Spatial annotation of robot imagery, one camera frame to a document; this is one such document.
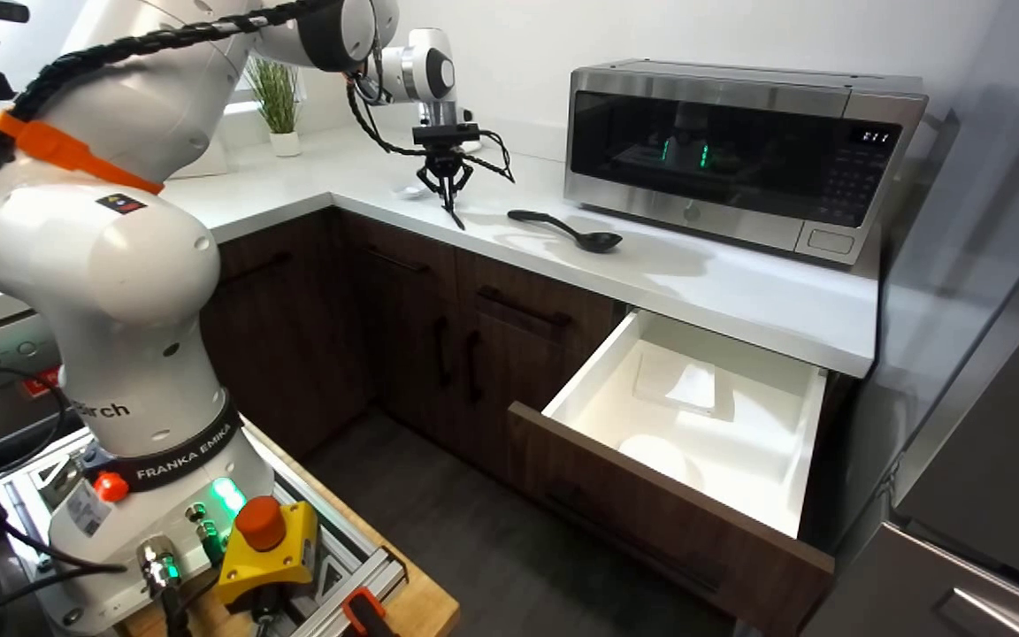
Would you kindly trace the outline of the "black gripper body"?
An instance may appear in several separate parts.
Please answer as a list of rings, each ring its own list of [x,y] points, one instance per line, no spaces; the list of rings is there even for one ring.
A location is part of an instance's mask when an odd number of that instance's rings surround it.
[[[425,150],[432,173],[457,173],[464,167],[464,146],[478,138],[478,125],[418,125],[415,143]]]

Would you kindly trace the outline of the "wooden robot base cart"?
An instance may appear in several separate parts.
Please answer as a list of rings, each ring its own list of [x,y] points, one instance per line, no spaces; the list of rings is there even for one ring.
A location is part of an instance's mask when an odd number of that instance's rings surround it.
[[[132,494],[119,477],[84,477],[91,460],[96,436],[70,433],[0,474],[0,505],[18,526],[11,557],[59,635],[448,637],[460,618],[444,585],[254,426],[240,426],[186,485],[163,491]],[[315,582],[223,606],[227,539],[254,494],[315,508]]]

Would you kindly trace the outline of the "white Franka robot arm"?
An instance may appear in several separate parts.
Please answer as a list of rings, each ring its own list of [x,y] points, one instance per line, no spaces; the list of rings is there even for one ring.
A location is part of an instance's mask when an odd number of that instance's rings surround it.
[[[448,38],[399,31],[395,0],[102,0],[0,113],[0,292],[50,324],[59,392],[96,439],[50,517],[53,557],[90,566],[38,586],[59,631],[107,635],[142,613],[142,557],[172,546],[181,570],[201,570],[199,513],[273,481],[199,324],[221,244],[163,195],[254,55],[457,118]]]

